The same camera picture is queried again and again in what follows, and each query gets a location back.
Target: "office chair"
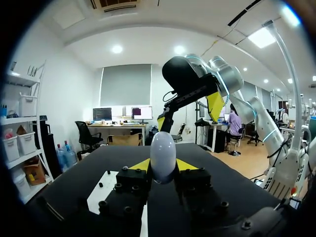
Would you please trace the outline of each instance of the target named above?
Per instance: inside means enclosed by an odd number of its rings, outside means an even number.
[[[243,127],[240,128],[240,129],[238,130],[238,133],[239,133],[240,135],[237,135],[237,136],[232,135],[232,136],[231,136],[231,140],[232,140],[232,139],[235,140],[235,142],[232,142],[232,141],[231,141],[231,143],[234,144],[234,150],[228,152],[228,154],[230,154],[231,156],[234,156],[234,157],[238,157],[238,156],[241,155],[240,152],[236,151],[236,145],[240,142],[240,140],[241,140],[243,134],[245,133],[245,129],[244,129]]]
[[[179,128],[179,131],[178,131],[178,134],[177,135],[171,135],[172,136],[172,139],[173,139],[173,141],[175,142],[175,143],[177,143],[177,142],[182,142],[182,137],[181,137],[181,135],[182,135],[182,133],[183,133],[183,130],[184,130],[184,127],[186,126],[186,124],[185,123],[183,123],[181,126],[180,126],[180,128]]]
[[[101,133],[98,132],[91,135],[85,122],[76,121],[75,123],[79,129],[79,143],[90,146],[87,150],[95,150],[96,144],[103,141],[103,138],[101,138]]]
[[[108,136],[108,145],[112,146],[141,146],[143,135],[136,133],[133,135]]]
[[[259,135],[258,135],[257,131],[252,131],[252,132],[251,132],[251,138],[249,139],[249,141],[247,142],[247,144],[250,144],[252,141],[255,141],[255,142],[256,142],[256,146],[258,145],[259,142],[262,142],[262,141],[259,139]]]

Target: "person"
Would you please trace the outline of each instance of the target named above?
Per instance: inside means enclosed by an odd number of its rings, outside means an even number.
[[[238,132],[241,129],[241,118],[238,116],[237,111],[233,104],[231,104],[231,113],[229,114],[227,120],[229,131],[226,132],[226,151],[230,150],[231,144],[231,136],[239,136],[240,133]]]

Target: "computer monitor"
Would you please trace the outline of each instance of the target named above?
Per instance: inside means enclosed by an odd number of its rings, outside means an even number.
[[[153,119],[153,108],[148,107],[133,107],[132,119]]]
[[[228,118],[229,118],[229,114],[224,114],[225,121],[228,121]]]
[[[112,120],[112,108],[93,109],[93,120]]]

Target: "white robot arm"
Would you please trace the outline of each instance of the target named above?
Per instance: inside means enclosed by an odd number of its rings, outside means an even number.
[[[261,185],[262,188],[279,199],[288,197],[289,194],[293,196],[299,194],[305,177],[316,166],[316,140],[310,143],[307,150],[290,148],[290,144],[285,141],[259,98],[244,100],[240,91],[243,80],[237,68],[228,65],[219,56],[214,57],[207,64],[196,55],[188,55],[187,58],[192,64],[201,65],[195,67],[200,76],[209,72],[216,74],[221,96],[229,97],[244,124],[255,120],[258,135],[265,144],[269,158],[267,177]]]

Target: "plastic storage box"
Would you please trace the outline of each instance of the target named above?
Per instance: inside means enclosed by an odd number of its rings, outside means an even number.
[[[18,169],[13,172],[13,182],[18,188],[21,197],[26,197],[28,194],[30,194],[31,188],[22,169]]]
[[[36,116],[36,104],[37,104],[37,97],[22,95],[20,93],[19,116],[20,117]]]
[[[30,132],[27,134],[18,135],[19,147],[23,155],[27,155],[36,150],[34,134],[35,132]]]
[[[17,136],[3,140],[3,145],[9,162],[20,158]]]

